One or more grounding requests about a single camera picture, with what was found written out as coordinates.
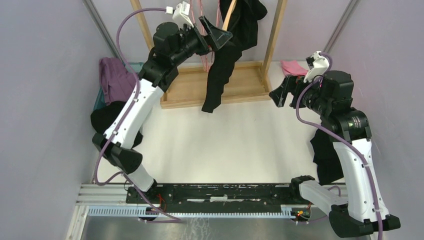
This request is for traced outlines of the black pleated skirt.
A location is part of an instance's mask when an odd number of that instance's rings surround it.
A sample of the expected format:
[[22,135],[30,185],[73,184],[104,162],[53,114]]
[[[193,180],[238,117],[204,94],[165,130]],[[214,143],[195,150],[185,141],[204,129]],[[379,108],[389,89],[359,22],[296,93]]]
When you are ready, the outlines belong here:
[[233,37],[215,52],[215,60],[209,69],[206,96],[202,111],[213,113],[221,104],[224,87],[229,82],[235,63],[242,57],[242,52],[258,44],[258,21],[268,13],[259,0],[238,0],[230,14],[227,31]]

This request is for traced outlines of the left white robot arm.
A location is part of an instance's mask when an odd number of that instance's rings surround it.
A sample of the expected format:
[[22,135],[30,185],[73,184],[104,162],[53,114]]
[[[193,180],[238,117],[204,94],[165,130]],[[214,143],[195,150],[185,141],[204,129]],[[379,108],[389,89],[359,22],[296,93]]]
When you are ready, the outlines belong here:
[[154,46],[147,61],[135,75],[135,87],[117,118],[104,133],[96,133],[92,142],[99,156],[117,167],[129,182],[138,187],[138,197],[149,204],[156,200],[155,179],[142,164],[143,155],[133,149],[134,140],[149,112],[177,78],[178,67],[193,55],[206,55],[222,49],[233,37],[229,31],[212,25],[206,17],[199,20],[205,28],[174,22],[157,26]]

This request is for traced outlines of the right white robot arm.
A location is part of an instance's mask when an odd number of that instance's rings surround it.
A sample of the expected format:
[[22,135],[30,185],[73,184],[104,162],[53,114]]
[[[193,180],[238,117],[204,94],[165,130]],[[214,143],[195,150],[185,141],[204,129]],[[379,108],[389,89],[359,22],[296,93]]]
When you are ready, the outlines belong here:
[[288,94],[290,107],[308,108],[320,116],[317,128],[329,135],[337,154],[347,189],[342,198],[325,189],[311,176],[292,179],[289,199],[295,204],[309,201],[328,216],[340,238],[378,234],[401,227],[381,196],[372,160],[372,134],[367,116],[352,107],[354,82],[349,73],[330,70],[311,80],[304,75],[287,75],[270,92],[275,105],[283,107]]

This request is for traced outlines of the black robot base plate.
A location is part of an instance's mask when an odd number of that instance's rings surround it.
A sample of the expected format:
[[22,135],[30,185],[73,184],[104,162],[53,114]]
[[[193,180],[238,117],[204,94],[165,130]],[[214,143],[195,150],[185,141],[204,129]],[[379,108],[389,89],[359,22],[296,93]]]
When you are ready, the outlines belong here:
[[144,195],[168,214],[268,214],[311,207],[287,183],[159,183]]

